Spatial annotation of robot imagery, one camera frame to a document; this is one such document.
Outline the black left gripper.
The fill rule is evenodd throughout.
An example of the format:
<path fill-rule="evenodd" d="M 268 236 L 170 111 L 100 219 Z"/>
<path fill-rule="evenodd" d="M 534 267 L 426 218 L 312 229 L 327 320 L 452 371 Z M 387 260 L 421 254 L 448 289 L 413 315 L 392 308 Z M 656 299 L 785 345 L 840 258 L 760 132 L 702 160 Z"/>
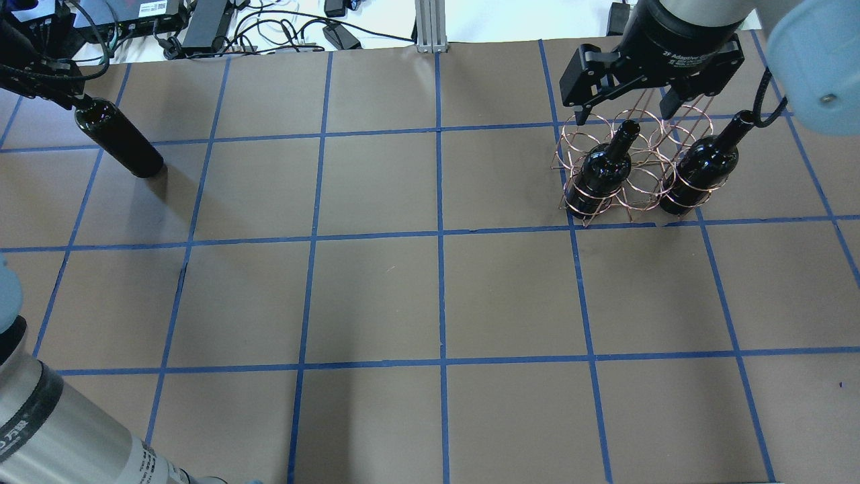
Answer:
<path fill-rule="evenodd" d="M 26 98 L 42 98 L 62 108 L 78 108 L 84 98 L 82 71 L 70 59 L 46 57 L 34 46 L 30 30 L 13 16 L 2 15 L 1 85 Z"/>

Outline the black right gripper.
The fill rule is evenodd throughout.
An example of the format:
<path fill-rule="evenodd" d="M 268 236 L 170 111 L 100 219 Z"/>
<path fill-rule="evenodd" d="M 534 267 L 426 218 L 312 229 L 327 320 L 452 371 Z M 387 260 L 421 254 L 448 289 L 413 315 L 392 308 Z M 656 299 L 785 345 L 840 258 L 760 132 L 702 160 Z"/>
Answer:
<path fill-rule="evenodd" d="M 743 1 L 639 1 L 614 45 L 583 43 L 560 79 L 577 126 L 592 109 L 630 91 L 664 87 L 661 119 L 680 104 L 722 92 L 744 63 L 737 31 Z"/>

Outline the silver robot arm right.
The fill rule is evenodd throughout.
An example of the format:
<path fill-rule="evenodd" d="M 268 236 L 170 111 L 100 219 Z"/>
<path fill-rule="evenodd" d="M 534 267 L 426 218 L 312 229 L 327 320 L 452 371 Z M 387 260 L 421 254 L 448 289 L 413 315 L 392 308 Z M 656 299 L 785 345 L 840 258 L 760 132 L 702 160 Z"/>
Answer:
<path fill-rule="evenodd" d="M 766 67 L 804 126 L 858 135 L 857 1 L 639 1 L 610 52 L 580 45 L 562 74 L 562 103 L 583 125 L 595 106 L 637 89 L 666 88 L 660 116 L 716 96 L 744 62 L 735 36 L 756 11 Z"/>

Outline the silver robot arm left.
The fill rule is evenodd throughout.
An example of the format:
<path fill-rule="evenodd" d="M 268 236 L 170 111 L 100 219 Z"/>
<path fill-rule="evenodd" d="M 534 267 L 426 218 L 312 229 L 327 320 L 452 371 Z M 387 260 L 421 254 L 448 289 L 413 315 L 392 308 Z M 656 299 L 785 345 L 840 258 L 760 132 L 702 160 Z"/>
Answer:
<path fill-rule="evenodd" d="M 73 110 L 75 122 L 136 177 L 156 177 L 162 155 L 111 101 L 84 92 L 72 60 L 47 59 L 15 12 L 34 1 L 2 2 L 2 88 Z M 3 483 L 220 483 L 194 476 L 27 352 L 19 278 L 2 260 L 1 471 Z"/>

